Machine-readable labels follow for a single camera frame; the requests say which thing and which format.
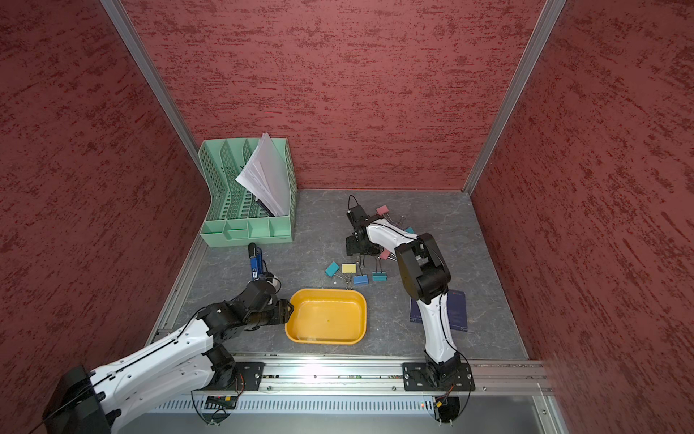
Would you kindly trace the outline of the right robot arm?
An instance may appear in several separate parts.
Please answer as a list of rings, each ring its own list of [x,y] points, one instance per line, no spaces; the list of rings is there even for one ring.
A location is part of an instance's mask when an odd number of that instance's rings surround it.
[[[422,317],[427,381],[435,387],[450,383],[463,372],[464,360],[451,336],[447,314],[451,274],[436,240],[429,233],[409,233],[377,214],[370,216],[359,204],[346,215],[352,226],[346,238],[348,255],[395,255],[402,285]]]

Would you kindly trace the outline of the yellow plastic storage box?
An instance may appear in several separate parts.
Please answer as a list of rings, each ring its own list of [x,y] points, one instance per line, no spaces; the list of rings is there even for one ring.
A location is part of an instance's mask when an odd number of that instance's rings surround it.
[[[351,289],[301,289],[290,303],[287,337],[298,344],[355,345],[366,335],[367,303]]]

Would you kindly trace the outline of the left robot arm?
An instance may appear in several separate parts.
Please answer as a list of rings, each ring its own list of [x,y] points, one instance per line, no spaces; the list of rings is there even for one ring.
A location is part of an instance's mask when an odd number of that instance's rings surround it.
[[[184,392],[246,389],[226,348],[243,331],[285,325],[294,307],[268,280],[253,280],[240,295],[198,309],[179,329],[115,362],[63,374],[45,407],[49,433],[116,433]]]

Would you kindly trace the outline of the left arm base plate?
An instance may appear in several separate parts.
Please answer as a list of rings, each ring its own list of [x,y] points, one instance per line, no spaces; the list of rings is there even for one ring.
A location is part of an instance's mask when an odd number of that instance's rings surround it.
[[[215,371],[205,391],[256,392],[266,365],[262,362],[237,362]]]

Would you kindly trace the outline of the pale yellow binder clip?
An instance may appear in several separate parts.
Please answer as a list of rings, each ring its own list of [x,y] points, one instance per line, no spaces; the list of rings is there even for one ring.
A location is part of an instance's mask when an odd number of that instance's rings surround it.
[[[356,275],[358,273],[358,266],[355,263],[344,263],[342,265],[342,273],[345,275]]]

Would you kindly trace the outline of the blue binder clip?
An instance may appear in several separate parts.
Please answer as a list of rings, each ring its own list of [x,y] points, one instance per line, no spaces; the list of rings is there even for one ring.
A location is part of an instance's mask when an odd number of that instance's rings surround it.
[[[352,277],[352,284],[355,287],[366,286],[370,282],[368,274],[365,272],[365,259],[360,258],[358,264],[355,267],[355,273]]]

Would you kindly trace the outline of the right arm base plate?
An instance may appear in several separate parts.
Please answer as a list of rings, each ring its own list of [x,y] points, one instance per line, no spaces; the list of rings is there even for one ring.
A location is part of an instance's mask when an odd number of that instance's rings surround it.
[[[474,392],[475,380],[469,363],[403,363],[406,392]]]

